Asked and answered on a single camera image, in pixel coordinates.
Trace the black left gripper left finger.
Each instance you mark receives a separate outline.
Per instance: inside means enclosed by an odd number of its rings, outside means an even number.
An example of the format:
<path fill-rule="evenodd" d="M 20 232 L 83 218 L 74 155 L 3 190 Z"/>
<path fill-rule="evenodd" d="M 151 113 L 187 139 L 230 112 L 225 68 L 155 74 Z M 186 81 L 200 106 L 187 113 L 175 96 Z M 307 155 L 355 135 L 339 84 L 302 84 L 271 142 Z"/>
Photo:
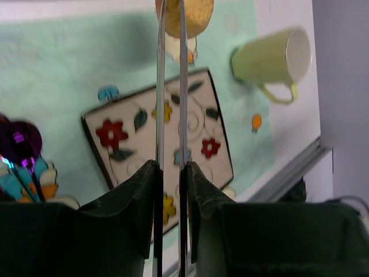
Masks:
<path fill-rule="evenodd" d="M 98 199 L 1 204 L 2 276 L 142 276 L 152 236 L 157 165 L 147 161 Z"/>

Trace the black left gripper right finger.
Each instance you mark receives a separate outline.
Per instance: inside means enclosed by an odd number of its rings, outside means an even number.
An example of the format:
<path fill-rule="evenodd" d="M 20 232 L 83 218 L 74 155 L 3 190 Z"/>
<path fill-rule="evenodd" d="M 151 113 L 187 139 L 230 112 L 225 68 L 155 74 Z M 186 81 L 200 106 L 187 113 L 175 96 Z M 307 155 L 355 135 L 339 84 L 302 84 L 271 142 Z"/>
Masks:
<path fill-rule="evenodd" d="M 187 165 L 191 261 L 197 276 L 367 276 L 368 232 L 354 208 L 237 203 Z"/>

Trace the yellow green mug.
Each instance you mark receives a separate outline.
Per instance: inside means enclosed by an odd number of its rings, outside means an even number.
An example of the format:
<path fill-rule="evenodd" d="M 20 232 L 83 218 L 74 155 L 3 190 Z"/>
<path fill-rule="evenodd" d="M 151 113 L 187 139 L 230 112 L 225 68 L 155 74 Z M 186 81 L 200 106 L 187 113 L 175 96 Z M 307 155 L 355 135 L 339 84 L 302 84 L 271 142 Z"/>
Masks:
<path fill-rule="evenodd" d="M 302 27 L 283 29 L 237 47 L 230 62 L 236 80 L 256 86 L 273 103 L 291 104 L 312 63 L 310 40 Z M 291 96 L 278 98 L 268 84 L 284 84 Z"/>

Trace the round bread roll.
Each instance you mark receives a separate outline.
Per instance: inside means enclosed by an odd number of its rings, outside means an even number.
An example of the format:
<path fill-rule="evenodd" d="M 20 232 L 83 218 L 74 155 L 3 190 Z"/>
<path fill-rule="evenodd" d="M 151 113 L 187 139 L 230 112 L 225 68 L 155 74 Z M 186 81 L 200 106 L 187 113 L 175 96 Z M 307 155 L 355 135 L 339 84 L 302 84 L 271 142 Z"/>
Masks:
<path fill-rule="evenodd" d="M 166 1 L 165 31 L 180 38 L 180 1 Z M 214 0 L 184 0 L 187 38 L 201 34 L 208 26 L 214 9 Z"/>

